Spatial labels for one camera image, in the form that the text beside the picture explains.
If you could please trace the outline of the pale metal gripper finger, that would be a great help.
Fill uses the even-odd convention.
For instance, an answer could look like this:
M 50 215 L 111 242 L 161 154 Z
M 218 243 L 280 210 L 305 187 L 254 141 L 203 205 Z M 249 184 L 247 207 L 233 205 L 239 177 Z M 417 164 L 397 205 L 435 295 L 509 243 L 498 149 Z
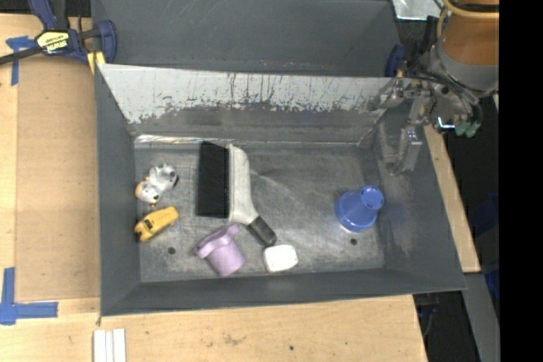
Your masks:
M 406 140 L 405 170 L 414 171 L 423 145 L 418 128 L 410 126 L 406 130 Z
M 398 145 L 398 152 L 396 154 L 395 161 L 390 170 L 391 175 L 399 175 L 406 170 L 406 155 L 409 145 L 409 133 L 407 129 L 400 131 L 400 140 Z

